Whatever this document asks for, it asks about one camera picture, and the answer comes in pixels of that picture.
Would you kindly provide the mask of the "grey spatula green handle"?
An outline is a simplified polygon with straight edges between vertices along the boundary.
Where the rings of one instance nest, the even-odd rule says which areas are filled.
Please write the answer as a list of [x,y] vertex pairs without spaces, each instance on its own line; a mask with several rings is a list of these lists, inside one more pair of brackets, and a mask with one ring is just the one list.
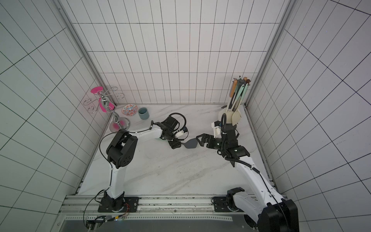
[[197,138],[193,138],[193,139],[188,140],[185,143],[182,143],[182,145],[187,149],[195,149],[199,145],[199,142]]

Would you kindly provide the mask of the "cream spatula green handle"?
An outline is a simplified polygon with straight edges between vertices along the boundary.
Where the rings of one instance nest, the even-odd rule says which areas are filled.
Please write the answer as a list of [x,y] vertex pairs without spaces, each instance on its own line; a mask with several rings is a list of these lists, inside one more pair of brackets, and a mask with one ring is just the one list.
[[232,125],[233,126],[237,126],[238,122],[242,118],[242,115],[241,115],[241,112],[239,110],[239,107],[240,107],[243,99],[245,98],[247,89],[248,89],[248,85],[244,84],[243,90],[242,90],[241,94],[239,95],[239,97],[237,99],[237,102],[236,102],[236,105],[235,105],[235,108],[233,110],[233,115],[232,115]]

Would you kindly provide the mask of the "cream slotted turner green handle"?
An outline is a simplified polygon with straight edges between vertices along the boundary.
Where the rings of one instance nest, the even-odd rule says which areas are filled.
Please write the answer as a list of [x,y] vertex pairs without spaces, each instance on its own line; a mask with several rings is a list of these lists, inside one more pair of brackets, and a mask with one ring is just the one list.
[[246,82],[243,79],[234,80],[231,98],[226,107],[224,107],[218,114],[218,119],[220,121],[222,121],[223,114],[226,114],[227,123],[233,123],[233,116],[237,116],[237,109],[241,103],[241,100],[243,99],[245,84]]

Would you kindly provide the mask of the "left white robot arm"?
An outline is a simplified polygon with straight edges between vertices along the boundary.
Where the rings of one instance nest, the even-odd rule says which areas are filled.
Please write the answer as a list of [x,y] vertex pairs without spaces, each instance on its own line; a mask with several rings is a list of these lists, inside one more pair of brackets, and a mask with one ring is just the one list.
[[125,199],[124,179],[126,168],[134,158],[137,145],[161,139],[168,141],[172,149],[180,148],[184,141],[181,136],[184,133],[188,134],[186,118],[180,113],[171,113],[164,121],[152,121],[149,128],[135,131],[124,129],[118,118],[115,118],[114,123],[119,126],[119,130],[110,133],[115,137],[107,147],[105,157],[111,166],[110,183],[107,189],[99,192],[103,197],[99,202],[98,212],[135,212],[134,204],[139,198],[134,197],[132,202]]

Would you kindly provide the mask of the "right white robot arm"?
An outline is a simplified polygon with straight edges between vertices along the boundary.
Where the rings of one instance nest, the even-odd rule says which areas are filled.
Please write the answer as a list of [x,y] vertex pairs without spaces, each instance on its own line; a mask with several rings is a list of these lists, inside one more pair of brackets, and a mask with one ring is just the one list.
[[286,200],[256,167],[250,153],[238,143],[238,134],[231,124],[214,124],[214,134],[196,137],[201,147],[217,150],[245,179],[254,196],[242,187],[228,190],[225,204],[231,212],[244,212],[245,222],[260,232],[298,232],[298,208]]

